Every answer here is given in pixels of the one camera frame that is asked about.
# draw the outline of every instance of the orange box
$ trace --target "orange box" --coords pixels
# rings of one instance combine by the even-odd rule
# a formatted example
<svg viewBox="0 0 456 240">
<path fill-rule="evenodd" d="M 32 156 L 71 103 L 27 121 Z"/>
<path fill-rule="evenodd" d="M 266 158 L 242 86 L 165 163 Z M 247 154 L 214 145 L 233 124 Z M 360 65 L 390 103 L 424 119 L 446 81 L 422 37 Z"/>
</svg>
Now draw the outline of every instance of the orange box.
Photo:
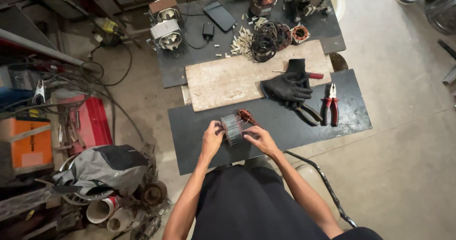
<svg viewBox="0 0 456 240">
<path fill-rule="evenodd" d="M 17 134 L 49 124 L 49 120 L 41 118 L 5 119 L 0 122 L 0 139 L 8 141 Z M 53 167 L 51 131 L 46 130 L 11 143 L 11 159 L 15 175 Z"/>
</svg>

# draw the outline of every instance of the pliers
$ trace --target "pliers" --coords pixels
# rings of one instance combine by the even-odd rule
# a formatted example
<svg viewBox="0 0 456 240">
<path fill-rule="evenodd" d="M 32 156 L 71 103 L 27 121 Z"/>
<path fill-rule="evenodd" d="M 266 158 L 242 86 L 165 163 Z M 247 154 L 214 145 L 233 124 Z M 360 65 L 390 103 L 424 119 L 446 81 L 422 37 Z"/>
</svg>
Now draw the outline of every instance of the pliers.
<svg viewBox="0 0 456 240">
<path fill-rule="evenodd" d="M 328 125 L 328 110 L 331 110 L 331 127 L 337 127 L 339 125 L 339 98 L 336 97 L 336 85 L 328 84 L 325 90 L 325 98 L 323 98 L 322 105 L 322 126 Z"/>
<path fill-rule="evenodd" d="M 322 121 L 322 116 L 315 111 L 315 109 L 311 108 L 310 106 L 306 105 L 305 103 L 302 106 L 294 109 L 296 114 L 301 118 L 301 120 L 305 121 L 308 125 L 315 127 L 318 125 L 316 121 Z"/>
</svg>

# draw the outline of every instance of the black workbench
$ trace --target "black workbench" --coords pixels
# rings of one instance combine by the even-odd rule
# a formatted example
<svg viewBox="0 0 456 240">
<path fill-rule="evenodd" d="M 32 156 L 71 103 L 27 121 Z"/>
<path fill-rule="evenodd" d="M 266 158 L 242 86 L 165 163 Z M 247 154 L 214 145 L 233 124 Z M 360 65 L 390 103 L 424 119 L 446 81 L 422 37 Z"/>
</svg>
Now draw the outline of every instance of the black workbench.
<svg viewBox="0 0 456 240">
<path fill-rule="evenodd" d="M 255 120 L 266 129 L 280 150 L 353 134 L 372 128 L 361 91 L 353 69 L 331 74 L 339 101 L 339 126 L 311 127 L 294 113 L 268 99 L 256 99 L 215 109 L 194 112 L 191 105 L 168 109 L 171 132 L 181 175 L 193 172 L 201 152 L 202 136 L 210 121 L 232 114 L 237 109 L 247 109 Z M 305 103 L 320 110 L 325 85 L 312 88 L 312 99 Z M 222 143 L 209 167 L 242 161 L 262 155 L 247 141 L 230 147 Z"/>
<path fill-rule="evenodd" d="M 181 13 L 184 14 L 204 14 L 203 7 L 209 3 L 210 0 L 200 0 L 191 3 L 179 4 Z M 241 20 L 242 14 L 248 12 L 250 0 L 218 0 L 220 4 L 228 10 L 237 20 L 237 29 L 242 26 L 254 30 L 254 24 L 248 25 L 251 19 L 244 18 Z M 283 10 L 283 0 L 278 0 L 272 9 L 269 21 L 279 21 L 287 24 L 290 28 L 295 27 L 297 23 L 293 21 L 293 12 L 287 5 L 286 10 Z M 208 22 L 212 22 L 208 16 L 190 16 L 185 26 L 185 37 L 187 41 L 199 47 L 205 43 L 202 38 L 202 26 Z M 337 17 L 333 11 L 329 15 L 323 15 L 316 11 L 308 17 L 301 17 L 301 23 L 309 30 L 311 37 L 307 40 L 319 39 L 322 43 L 323 51 L 325 54 L 339 52 L 346 49 L 345 42 L 342 37 Z M 157 48 L 158 64 L 161 71 L 161 80 L 163 87 L 172 87 L 184 85 L 187 83 L 185 77 L 185 67 L 195 65 L 203 62 L 213 61 L 224 58 L 224 54 L 231 54 L 232 49 L 230 44 L 233 40 L 233 33 L 223 33 L 219 27 L 215 27 L 214 39 L 209 45 L 201 50 L 193 49 L 188 46 L 184 41 L 180 43 L 179 47 L 174 50 L 162 50 Z M 220 47 L 214 47 L 214 44 L 219 44 Z M 215 54 L 222 54 L 222 57 L 216 57 Z"/>
</svg>

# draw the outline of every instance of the concrete floor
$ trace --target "concrete floor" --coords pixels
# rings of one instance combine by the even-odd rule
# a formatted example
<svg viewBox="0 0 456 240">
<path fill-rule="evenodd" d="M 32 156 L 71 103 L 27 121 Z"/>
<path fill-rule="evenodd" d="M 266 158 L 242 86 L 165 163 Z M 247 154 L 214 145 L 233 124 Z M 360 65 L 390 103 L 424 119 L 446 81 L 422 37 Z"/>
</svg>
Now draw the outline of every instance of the concrete floor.
<svg viewBox="0 0 456 240">
<path fill-rule="evenodd" d="M 429 26 L 419 4 L 346 4 L 340 26 L 347 50 L 341 54 L 355 69 L 373 129 L 292 151 L 311 157 L 322 168 L 359 226 L 372 228 L 384 239 L 453 239 L 456 113 L 441 81 L 455 61 L 437 44 L 442 36 Z M 84 58 L 93 48 L 90 36 L 81 34 L 89 31 L 83 24 L 70 25 L 65 34 L 70 55 Z M 145 139 L 156 144 L 159 178 L 175 202 L 190 176 L 179 176 L 167 115 L 167 109 L 183 105 L 181 88 L 163 89 L 157 58 L 145 43 L 141 50 L 129 47 L 133 68 L 111 91 Z M 105 81 L 113 82 L 124 73 L 128 53 L 121 47 L 101 49 L 95 60 L 106 68 Z M 116 143 L 139 148 L 138 137 L 120 111 L 117 118 Z M 300 163 L 290 161 L 295 167 Z M 164 225 L 154 239 L 161 238 Z"/>
</svg>

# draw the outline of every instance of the screwdriver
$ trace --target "screwdriver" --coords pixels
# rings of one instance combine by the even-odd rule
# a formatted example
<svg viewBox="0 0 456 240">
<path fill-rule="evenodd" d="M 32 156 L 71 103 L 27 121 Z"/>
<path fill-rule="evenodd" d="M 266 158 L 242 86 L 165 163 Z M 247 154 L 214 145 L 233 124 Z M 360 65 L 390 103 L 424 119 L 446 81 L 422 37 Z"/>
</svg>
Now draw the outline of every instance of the screwdriver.
<svg viewBox="0 0 456 240">
<path fill-rule="evenodd" d="M 323 73 L 308 72 L 309 79 L 321 80 L 325 75 Z"/>
</svg>

